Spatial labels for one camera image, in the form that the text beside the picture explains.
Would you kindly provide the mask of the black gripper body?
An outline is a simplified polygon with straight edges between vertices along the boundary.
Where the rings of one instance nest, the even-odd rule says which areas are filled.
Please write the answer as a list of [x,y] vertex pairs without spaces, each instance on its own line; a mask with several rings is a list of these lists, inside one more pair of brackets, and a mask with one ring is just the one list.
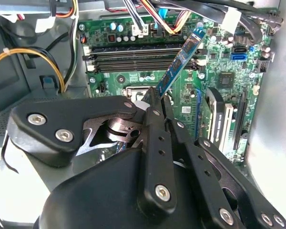
[[204,151],[176,122],[143,125],[131,146],[58,185],[40,229],[201,229],[205,201],[196,172]]

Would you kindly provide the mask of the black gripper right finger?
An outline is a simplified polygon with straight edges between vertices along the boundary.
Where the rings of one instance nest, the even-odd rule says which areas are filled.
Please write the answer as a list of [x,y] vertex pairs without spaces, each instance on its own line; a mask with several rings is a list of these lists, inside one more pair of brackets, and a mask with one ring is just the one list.
[[173,135],[173,157],[185,163],[206,229],[286,229],[286,219],[214,144],[191,138],[167,96],[163,112]]

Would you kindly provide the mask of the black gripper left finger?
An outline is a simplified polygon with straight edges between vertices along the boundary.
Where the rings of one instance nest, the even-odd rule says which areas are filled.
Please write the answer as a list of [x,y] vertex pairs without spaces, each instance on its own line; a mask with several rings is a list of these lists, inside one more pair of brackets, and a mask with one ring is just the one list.
[[174,210],[171,137],[165,116],[170,99],[150,88],[142,100],[122,95],[22,104],[12,109],[7,134],[26,153],[52,167],[118,142],[143,153],[137,200],[149,210]]

